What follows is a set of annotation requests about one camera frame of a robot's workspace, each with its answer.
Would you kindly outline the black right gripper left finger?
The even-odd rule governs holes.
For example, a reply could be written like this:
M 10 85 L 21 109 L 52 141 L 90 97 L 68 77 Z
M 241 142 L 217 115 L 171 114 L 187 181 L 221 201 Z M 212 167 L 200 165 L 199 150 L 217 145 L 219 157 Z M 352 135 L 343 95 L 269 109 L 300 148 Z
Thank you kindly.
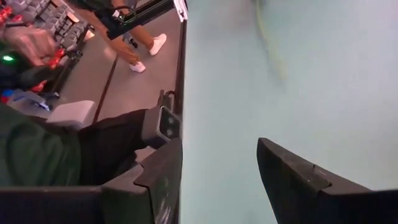
M 172 223 L 182 158 L 173 139 L 103 185 L 2 188 L 1 223 Z

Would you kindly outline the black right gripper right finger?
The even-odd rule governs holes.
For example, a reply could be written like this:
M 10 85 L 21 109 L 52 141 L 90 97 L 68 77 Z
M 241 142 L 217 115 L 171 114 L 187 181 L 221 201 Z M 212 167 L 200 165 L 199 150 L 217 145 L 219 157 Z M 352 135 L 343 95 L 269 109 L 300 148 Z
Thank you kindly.
M 397 223 L 396 189 L 368 189 L 267 138 L 257 164 L 278 223 Z

